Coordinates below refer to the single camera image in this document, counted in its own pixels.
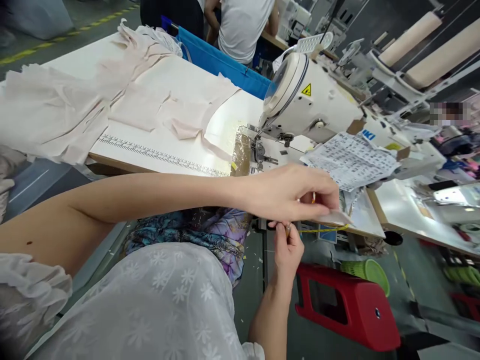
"floral patterned fabric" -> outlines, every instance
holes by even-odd
[[[235,287],[244,267],[244,242],[252,215],[234,208],[199,207],[146,217],[128,235],[125,254],[158,243],[192,243],[220,260]]]
[[[239,342],[232,284],[204,247],[159,243],[117,263],[31,351],[32,359],[264,359]]]

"yellow warning sticker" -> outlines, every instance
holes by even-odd
[[[309,83],[301,92],[304,95],[312,96],[312,83]]]
[[[385,149],[398,151],[398,150],[402,150],[402,147],[396,142],[392,142],[392,143],[389,143],[387,146],[385,146]]]

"ruler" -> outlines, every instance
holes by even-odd
[[[109,145],[112,147],[120,148],[127,150],[132,153],[139,154],[151,159],[155,159],[159,162],[168,163],[174,166],[178,166],[184,169],[189,169],[204,176],[209,177],[226,177],[230,176],[229,173],[224,171],[219,171],[213,167],[200,165],[196,162],[186,160],[182,157],[174,156],[164,151],[155,150],[150,147],[142,146],[140,144],[124,140],[117,136],[112,136],[107,133],[104,133],[98,141],[102,144]]]

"green basket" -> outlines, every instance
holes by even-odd
[[[388,298],[390,295],[390,284],[382,267],[372,259],[365,261],[342,261],[340,270],[344,273],[377,283],[385,292]]]
[[[448,266],[443,272],[454,283],[480,287],[480,272],[472,266]]]

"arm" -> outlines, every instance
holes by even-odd
[[[277,0],[273,4],[273,9],[271,10],[271,14],[268,17],[268,22],[265,25],[265,31],[275,37],[279,32],[279,7],[277,6]]]
[[[290,235],[282,223],[276,225],[275,273],[261,299],[250,325],[248,340],[262,346],[266,360],[287,358],[287,320],[295,274],[304,244],[297,228],[290,224]]]
[[[331,200],[312,204],[312,192]],[[73,276],[122,221],[205,206],[293,221],[328,214],[338,204],[338,187],[325,172],[296,164],[242,177],[122,175],[64,192],[0,225],[0,253],[30,254]]]
[[[220,3],[220,0],[206,0],[205,1],[205,10],[203,14],[206,18],[206,21],[210,25],[208,29],[208,34],[206,36],[206,42],[210,45],[213,45],[217,37],[219,36],[220,24],[215,16],[215,7]]]

